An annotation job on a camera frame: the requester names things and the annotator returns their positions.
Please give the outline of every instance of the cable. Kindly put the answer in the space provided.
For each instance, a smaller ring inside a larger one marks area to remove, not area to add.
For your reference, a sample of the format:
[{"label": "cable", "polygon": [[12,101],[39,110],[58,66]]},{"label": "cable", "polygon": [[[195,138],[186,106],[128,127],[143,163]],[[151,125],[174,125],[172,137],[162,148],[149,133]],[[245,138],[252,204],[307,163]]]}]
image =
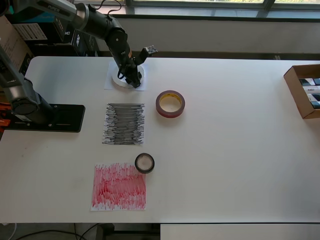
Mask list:
[{"label": "cable", "polygon": [[107,13],[107,15],[106,15],[106,17],[107,18],[109,18],[109,14],[111,13],[111,12],[116,12],[116,11],[120,11],[121,10],[121,8],[122,8],[122,6],[121,6],[121,3],[118,1],[118,0],[115,0],[118,4],[119,4],[119,9],[111,9],[110,11],[108,11],[108,13]]},{"label": "cable", "polygon": [[87,232],[89,232],[91,229],[93,229],[95,226],[97,226],[98,224],[99,224],[99,223],[96,223],[95,225],[89,227],[88,230],[85,231],[85,232],[81,235],[81,237],[79,238],[79,240],[85,239],[85,238],[84,238],[84,235],[85,235]]},{"label": "cable", "polygon": [[12,237],[15,235],[16,233],[16,230],[17,230],[17,224],[15,223],[14,224],[14,230],[13,230],[13,233],[11,234],[11,236],[8,238],[8,240],[12,239]]},{"label": "cable", "polygon": [[103,1],[101,2],[100,6],[99,6],[98,8],[96,8],[95,10],[99,10],[99,9],[102,7],[102,5],[104,4],[105,1],[106,1],[106,0],[103,0]]},{"label": "cable", "polygon": [[78,240],[77,238],[77,231],[76,231],[76,223],[73,224],[73,227],[74,227],[74,237],[75,237],[75,240]]},{"label": "cable", "polygon": [[32,235],[36,235],[36,234],[42,234],[42,233],[49,233],[49,232],[55,232],[55,233],[63,233],[63,234],[71,234],[71,235],[76,235],[78,237],[80,237],[80,239],[84,239],[84,240],[87,240],[86,238],[83,237],[83,235],[79,235],[77,233],[74,233],[74,232],[70,232],[70,231],[62,231],[62,230],[44,230],[44,231],[36,231],[36,232],[33,232],[33,233],[30,233],[30,234],[27,234],[27,235],[23,235],[19,238],[17,238],[16,240],[20,240],[20,239],[24,239],[26,237],[29,237],[29,236],[32,236]]}]

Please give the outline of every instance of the white label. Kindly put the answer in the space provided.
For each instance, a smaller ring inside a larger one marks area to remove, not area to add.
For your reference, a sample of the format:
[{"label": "white label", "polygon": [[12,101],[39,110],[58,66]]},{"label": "white label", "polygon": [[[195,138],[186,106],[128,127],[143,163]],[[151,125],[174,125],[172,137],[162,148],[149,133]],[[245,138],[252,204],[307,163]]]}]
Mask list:
[{"label": "white label", "polygon": [[26,116],[23,116],[23,115],[15,115],[15,116],[24,122],[31,122],[31,120],[29,118],[27,118]]},{"label": "white label", "polygon": [[305,78],[305,80],[311,85],[311,86],[315,86],[315,82],[312,78]]},{"label": "white label", "polygon": [[78,36],[76,37],[76,45],[79,47],[79,41],[80,41],[80,36],[78,34]]},{"label": "white label", "polygon": [[13,24],[15,30],[20,34],[23,40],[47,40],[46,35],[38,23]]},{"label": "white label", "polygon": [[307,96],[310,102],[317,102],[317,99],[314,96],[312,96],[312,94],[307,94]]},{"label": "white label", "polygon": [[320,89],[317,86],[303,86],[306,94],[320,94]]}]

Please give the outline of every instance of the black tape roll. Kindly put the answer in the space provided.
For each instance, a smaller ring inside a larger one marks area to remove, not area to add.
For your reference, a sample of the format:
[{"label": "black tape roll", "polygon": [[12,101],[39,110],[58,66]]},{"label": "black tape roll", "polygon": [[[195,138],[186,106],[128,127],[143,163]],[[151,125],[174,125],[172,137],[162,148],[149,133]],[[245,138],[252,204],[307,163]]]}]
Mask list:
[{"label": "black tape roll", "polygon": [[136,157],[134,165],[140,173],[148,174],[155,168],[155,160],[150,154],[141,153]]}]

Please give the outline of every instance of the red scribbles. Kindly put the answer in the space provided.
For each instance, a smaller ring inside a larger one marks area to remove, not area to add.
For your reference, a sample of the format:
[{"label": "red scribbles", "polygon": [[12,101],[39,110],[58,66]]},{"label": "red scribbles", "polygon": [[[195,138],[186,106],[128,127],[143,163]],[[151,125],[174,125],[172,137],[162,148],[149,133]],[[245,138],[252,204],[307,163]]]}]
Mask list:
[{"label": "red scribbles", "polygon": [[95,166],[91,210],[146,209],[146,175],[132,163]]}]

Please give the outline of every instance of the open cardboard box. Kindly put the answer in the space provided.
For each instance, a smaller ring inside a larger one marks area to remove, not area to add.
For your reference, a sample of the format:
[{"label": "open cardboard box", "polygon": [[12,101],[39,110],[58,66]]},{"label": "open cardboard box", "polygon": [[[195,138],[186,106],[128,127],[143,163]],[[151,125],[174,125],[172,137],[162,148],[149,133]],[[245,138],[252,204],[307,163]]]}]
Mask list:
[{"label": "open cardboard box", "polygon": [[303,119],[320,118],[320,109],[314,109],[299,79],[320,78],[320,64],[292,66],[284,75],[286,84]]}]

